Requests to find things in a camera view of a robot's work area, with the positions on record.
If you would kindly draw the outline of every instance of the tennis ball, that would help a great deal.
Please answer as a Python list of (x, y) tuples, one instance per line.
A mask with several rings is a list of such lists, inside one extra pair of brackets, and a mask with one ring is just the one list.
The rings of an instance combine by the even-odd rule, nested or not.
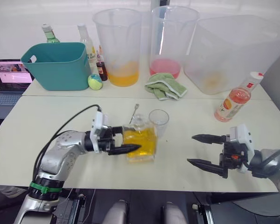
[(93, 75), (89, 76), (88, 77), (88, 85), (93, 90), (101, 89), (102, 86), (103, 86), (101, 77), (99, 75), (97, 75), (97, 74), (93, 74)]

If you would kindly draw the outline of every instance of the green bottle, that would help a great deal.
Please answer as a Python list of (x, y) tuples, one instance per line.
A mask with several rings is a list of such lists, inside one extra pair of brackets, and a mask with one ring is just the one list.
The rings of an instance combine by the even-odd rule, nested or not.
[(59, 43), (60, 41), (55, 37), (52, 27), (49, 24), (43, 24), (42, 30), (47, 37), (47, 43)]

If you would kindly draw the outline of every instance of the yellow liquid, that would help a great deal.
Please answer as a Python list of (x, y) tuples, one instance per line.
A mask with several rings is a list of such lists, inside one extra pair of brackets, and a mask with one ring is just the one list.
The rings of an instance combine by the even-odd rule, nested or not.
[(139, 68), (137, 62), (128, 62), (118, 69), (110, 69), (108, 78), (113, 85), (130, 86), (138, 81)]
[(136, 151), (127, 154), (127, 158), (130, 160), (152, 159), (152, 156), (155, 154), (156, 142), (157, 137), (153, 127), (141, 131), (124, 131), (124, 144), (141, 145)]

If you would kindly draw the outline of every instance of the teal plastic basket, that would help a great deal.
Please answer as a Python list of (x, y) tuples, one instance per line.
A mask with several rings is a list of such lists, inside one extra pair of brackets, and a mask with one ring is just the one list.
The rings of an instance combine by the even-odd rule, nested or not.
[[(36, 61), (30, 63), (32, 56)], [(21, 61), (46, 90), (84, 90), (91, 74), (83, 43), (40, 43), (31, 47)]]

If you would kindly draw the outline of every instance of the white table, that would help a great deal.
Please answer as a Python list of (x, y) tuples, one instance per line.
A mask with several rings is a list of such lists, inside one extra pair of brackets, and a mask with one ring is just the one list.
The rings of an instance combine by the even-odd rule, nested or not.
[[(73, 114), (91, 104), (99, 104), (109, 115), (110, 125), (127, 123), (136, 103), (138, 112), (160, 108), (170, 121), (159, 140), (155, 161), (128, 163), (125, 155), (88, 153), (80, 156), (65, 182), (66, 188), (157, 189), (212, 192), (275, 192), (268, 179), (249, 173), (229, 171), (229, 178), (202, 171), (187, 158), (210, 160), (218, 164), (222, 145), (192, 140), (200, 133), (223, 135), (231, 126), (246, 123), (255, 148), (280, 148), (280, 112), (271, 100), (250, 100), (228, 123), (213, 117), (221, 103), (218, 99), (158, 101), (155, 98), (21, 97), (0, 127), (0, 184), (28, 186), (35, 158), (51, 135)], [(95, 109), (84, 112), (66, 130), (86, 131), (91, 127)]]
[[(155, 98), (154, 94), (144, 89), (144, 84), (149, 79), (148, 64), (145, 59), (140, 61), (140, 75), (136, 84), (129, 87), (118, 87), (112, 85), (109, 81), (103, 82), (101, 90), (95, 91), (90, 88), (82, 91), (48, 91), (45, 90), (38, 81), (33, 83), (24, 92), (24, 96), (67, 96), (67, 97), (110, 97), (110, 98)], [(186, 99), (225, 99), (230, 91), (215, 95), (206, 95), (202, 93), (181, 70), (177, 81), (183, 84), (187, 89)], [(264, 89), (258, 85), (252, 93), (252, 99), (270, 100)]]

